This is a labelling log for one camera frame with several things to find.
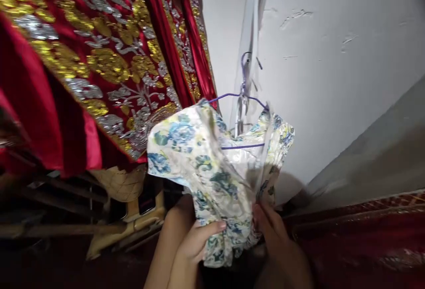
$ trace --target fingernail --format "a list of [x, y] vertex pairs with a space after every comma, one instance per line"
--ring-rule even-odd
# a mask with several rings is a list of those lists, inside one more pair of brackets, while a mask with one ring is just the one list
[[225, 221], [220, 221], [219, 223], [218, 223], [218, 227], [219, 227], [219, 229], [220, 230], [224, 230], [224, 229], [226, 229], [226, 227], [227, 227], [227, 225], [226, 225], [226, 222]]

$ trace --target red fabric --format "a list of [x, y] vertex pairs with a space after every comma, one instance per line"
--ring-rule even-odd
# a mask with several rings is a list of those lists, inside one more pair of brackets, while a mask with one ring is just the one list
[[209, 71], [209, 64], [204, 52], [201, 38], [199, 37], [198, 27], [190, 6], [190, 0], [181, 0], [182, 9], [185, 17], [186, 27], [190, 39], [190, 48], [192, 49], [193, 63], [197, 72], [199, 88], [202, 97], [207, 100], [217, 98], [214, 89], [214, 81]]
[[192, 98], [189, 87], [185, 81], [185, 75], [183, 73], [183, 68], [177, 54], [174, 38], [171, 34], [167, 17], [164, 13], [164, 10], [162, 9], [162, 1], [145, 0], [145, 2], [149, 8], [151, 21], [154, 25], [159, 44], [161, 45], [162, 53], [164, 54], [167, 63], [168, 72], [170, 73], [171, 79], [173, 80], [180, 104], [183, 108], [187, 108], [195, 104], [195, 101]]
[[419, 289], [425, 283], [425, 206], [419, 207], [319, 221], [290, 217], [287, 228], [310, 259], [318, 288]]
[[63, 168], [62, 135], [54, 98], [43, 65], [28, 42], [0, 13], [2, 104], [13, 107], [30, 148], [45, 167]]

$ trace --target white wall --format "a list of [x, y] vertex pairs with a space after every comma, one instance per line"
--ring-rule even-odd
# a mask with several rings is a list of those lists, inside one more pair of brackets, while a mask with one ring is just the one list
[[[233, 91], [244, 2], [203, 0], [219, 95]], [[306, 185], [425, 74], [425, 0], [267, 0], [265, 9], [259, 97], [295, 127], [283, 171]], [[291, 18], [300, 10], [311, 14]], [[279, 183], [278, 201], [299, 191], [296, 180]]]

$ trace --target red satin curtain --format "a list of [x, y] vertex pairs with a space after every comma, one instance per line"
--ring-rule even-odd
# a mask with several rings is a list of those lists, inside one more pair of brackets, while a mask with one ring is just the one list
[[425, 192], [285, 220], [317, 288], [424, 288]]
[[131, 170], [152, 126], [216, 97], [199, 0], [0, 0], [0, 39], [0, 105], [63, 176]]

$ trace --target wooden stick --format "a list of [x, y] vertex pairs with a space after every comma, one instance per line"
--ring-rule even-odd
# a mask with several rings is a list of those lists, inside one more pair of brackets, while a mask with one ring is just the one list
[[75, 194], [75, 195], [78, 195], [78, 196], [81, 196], [81, 197], [93, 199], [93, 200], [98, 201], [102, 204], [105, 204], [108, 201], [108, 198], [106, 196], [101, 196], [101, 195], [98, 195], [96, 193], [89, 192], [85, 189], [82, 189], [82, 188], [76, 187], [76, 186], [72, 186], [70, 184], [67, 184], [63, 181], [57, 180], [57, 179], [49, 177], [49, 176], [41, 176], [41, 177], [38, 177], [37, 179], [39, 179], [41, 181], [46, 181], [47, 183], [49, 183], [53, 187], [63, 189], [64, 191], [67, 191], [69, 193], [72, 193], [72, 194]]
[[126, 224], [115, 225], [25, 225], [0, 224], [0, 238], [54, 237], [65, 235], [119, 234]]
[[81, 216], [85, 216], [88, 218], [93, 217], [94, 219], [101, 220], [106, 218], [105, 215], [99, 214], [95, 211], [92, 211], [88, 209], [87, 207], [84, 207], [82, 205], [74, 204], [73, 202], [69, 200], [64, 200], [61, 198], [57, 198], [55, 196], [52, 196], [50, 194], [47, 194], [45, 192], [38, 191], [36, 189], [30, 189], [28, 187], [23, 187], [20, 190], [20, 194], [24, 196], [25, 198], [28, 198], [30, 200], [35, 200], [40, 203], [54, 206], [60, 209], [64, 209], [68, 212], [73, 212], [75, 214], [79, 214]]

